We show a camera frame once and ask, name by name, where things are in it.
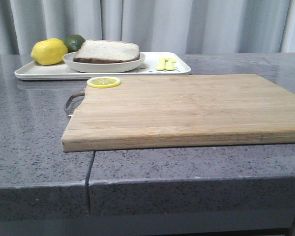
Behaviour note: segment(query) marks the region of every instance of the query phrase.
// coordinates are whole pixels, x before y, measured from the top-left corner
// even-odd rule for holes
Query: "lemon slice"
[[[87,81],[88,86],[93,88],[111,88],[121,84],[120,78],[117,77],[92,77]]]

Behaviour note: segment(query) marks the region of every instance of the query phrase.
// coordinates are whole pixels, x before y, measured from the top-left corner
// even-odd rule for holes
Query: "wood grain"
[[[258,75],[122,77],[85,93],[66,152],[295,143],[295,94]]]

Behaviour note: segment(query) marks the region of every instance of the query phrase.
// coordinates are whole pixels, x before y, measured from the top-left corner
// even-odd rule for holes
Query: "gray curtain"
[[[279,52],[288,0],[0,0],[0,54],[47,38],[122,40],[176,54]]]

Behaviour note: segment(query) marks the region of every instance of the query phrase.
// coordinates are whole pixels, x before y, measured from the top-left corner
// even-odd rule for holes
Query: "metal handle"
[[[67,100],[67,102],[65,103],[65,106],[64,106],[64,112],[68,115],[68,116],[72,116],[73,112],[74,111],[69,111],[68,110],[68,107],[70,106],[72,100],[76,97],[80,97],[80,96],[84,96],[85,95],[85,92],[84,92],[85,88],[83,88],[81,91],[73,94],[72,96],[69,97],[69,99]]]

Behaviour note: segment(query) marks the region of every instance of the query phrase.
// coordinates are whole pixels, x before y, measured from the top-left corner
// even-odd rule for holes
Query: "bread crust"
[[[130,60],[122,60],[122,59],[101,59],[101,58],[96,58],[96,57],[92,57],[92,58],[83,58],[79,56],[79,52],[84,50],[85,47],[85,43],[82,44],[80,50],[77,51],[75,57],[73,58],[74,62],[81,62],[81,63],[94,63],[94,64],[109,64],[109,63],[122,63],[122,62],[130,62],[130,61],[135,61],[138,60],[140,58],[140,51],[139,51],[139,46],[134,44],[134,43],[127,43],[127,42],[123,42],[123,41],[113,41],[113,40],[91,40],[88,39],[87,41],[100,41],[100,42],[115,42],[115,43],[120,43],[122,44],[133,44],[136,47],[138,47],[138,55],[135,58],[132,58]]]

